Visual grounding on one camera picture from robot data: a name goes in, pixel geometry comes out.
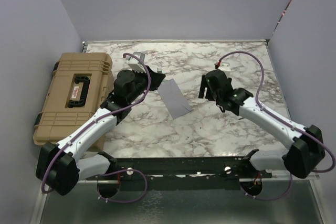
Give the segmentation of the grey paper envelope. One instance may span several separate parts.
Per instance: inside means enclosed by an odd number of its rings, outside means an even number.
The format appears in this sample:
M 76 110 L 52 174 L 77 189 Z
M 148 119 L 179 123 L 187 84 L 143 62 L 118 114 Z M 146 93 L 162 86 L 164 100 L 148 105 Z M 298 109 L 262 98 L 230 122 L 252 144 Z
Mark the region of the grey paper envelope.
M 175 120 L 192 111 L 192 107 L 174 79 L 163 81 L 158 88 L 158 93 L 172 119 Z

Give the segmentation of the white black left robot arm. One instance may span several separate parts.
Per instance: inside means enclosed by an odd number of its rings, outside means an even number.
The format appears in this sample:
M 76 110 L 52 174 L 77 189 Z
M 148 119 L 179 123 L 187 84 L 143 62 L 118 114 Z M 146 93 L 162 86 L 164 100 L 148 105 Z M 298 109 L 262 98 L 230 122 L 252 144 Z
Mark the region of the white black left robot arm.
M 157 90 L 165 77 L 148 66 L 144 72 L 120 71 L 112 92 L 86 123 L 56 144 L 47 142 L 42 146 L 36 168 L 36 177 L 42 181 L 42 192 L 56 191 L 63 196 L 81 180 L 96 175 L 112 178 L 116 172 L 115 158 L 104 151 L 91 158 L 83 158 L 84 153 L 117 126 L 148 92 Z

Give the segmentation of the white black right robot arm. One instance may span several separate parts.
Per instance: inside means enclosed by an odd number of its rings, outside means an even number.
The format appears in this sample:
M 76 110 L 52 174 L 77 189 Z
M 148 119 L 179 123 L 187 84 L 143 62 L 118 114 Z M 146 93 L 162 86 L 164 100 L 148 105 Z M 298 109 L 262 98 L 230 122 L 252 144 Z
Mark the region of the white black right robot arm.
M 202 75 L 199 98 L 214 101 L 222 112 L 229 111 L 255 123 L 284 146 L 277 151 L 251 151 L 241 164 L 242 173 L 254 177 L 259 171 L 287 170 L 306 178 L 325 157 L 321 130 L 315 125 L 295 124 L 267 106 L 258 105 L 252 93 L 244 88 L 234 89 L 231 81 L 219 69 Z

